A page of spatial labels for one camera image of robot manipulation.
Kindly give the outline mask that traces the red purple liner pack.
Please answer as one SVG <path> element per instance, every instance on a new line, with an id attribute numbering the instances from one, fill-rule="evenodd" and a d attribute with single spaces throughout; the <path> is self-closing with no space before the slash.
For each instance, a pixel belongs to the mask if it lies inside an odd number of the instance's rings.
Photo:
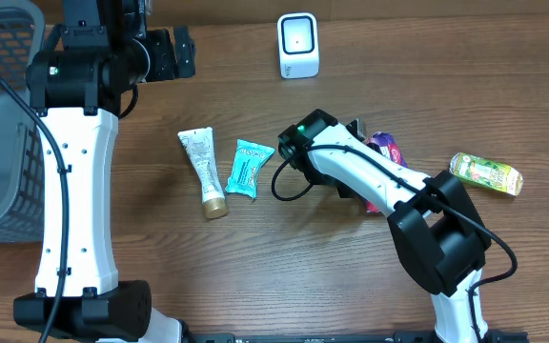
<path id="1" fill-rule="evenodd" d="M 395 138 L 388 132 L 378 131 L 364 141 L 364 144 L 385 158 L 407 167 Z"/>

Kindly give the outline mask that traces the teal tissue pack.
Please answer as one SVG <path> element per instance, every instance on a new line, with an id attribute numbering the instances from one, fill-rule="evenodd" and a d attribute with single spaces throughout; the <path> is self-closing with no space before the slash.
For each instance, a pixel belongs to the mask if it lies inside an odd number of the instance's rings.
<path id="1" fill-rule="evenodd" d="M 246 140 L 238 139 L 234 154 L 232 172 L 225 191 L 256 198 L 257 177 L 261 168 L 273 156 L 275 149 Z"/>

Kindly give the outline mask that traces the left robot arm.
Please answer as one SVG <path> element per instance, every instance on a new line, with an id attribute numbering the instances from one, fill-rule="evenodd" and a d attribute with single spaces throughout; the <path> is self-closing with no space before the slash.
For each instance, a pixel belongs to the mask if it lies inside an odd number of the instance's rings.
<path id="1" fill-rule="evenodd" d="M 81 342 L 192 340 L 156 310 L 144 280 L 123 281 L 112 251 L 111 170 L 125 92 L 194 75 L 185 27 L 147 30 L 144 1 L 67 1 L 64 21 L 26 71 L 44 161 L 44 234 L 31 293 L 14 321 Z"/>

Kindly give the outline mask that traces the white tube gold cap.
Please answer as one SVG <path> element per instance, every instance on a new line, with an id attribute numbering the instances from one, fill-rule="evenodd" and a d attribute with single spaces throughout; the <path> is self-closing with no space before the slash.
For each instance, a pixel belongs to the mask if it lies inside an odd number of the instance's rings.
<path id="1" fill-rule="evenodd" d="M 177 136 L 200 181 L 205 217 L 216 219 L 225 216 L 229 210 L 217 173 L 213 129 L 180 131 Z"/>

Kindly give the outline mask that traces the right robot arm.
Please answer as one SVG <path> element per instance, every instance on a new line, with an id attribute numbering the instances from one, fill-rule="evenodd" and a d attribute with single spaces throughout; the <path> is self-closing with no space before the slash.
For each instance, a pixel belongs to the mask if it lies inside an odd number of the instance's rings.
<path id="1" fill-rule="evenodd" d="M 440 341 L 485 339 L 478 282 L 491 239 L 454 175 L 403 167 L 360 141 L 356 123 L 343 125 L 323 110 L 281 133 L 278 150 L 311 185 L 357 195 L 386 216 L 399 262 L 432 297 Z"/>

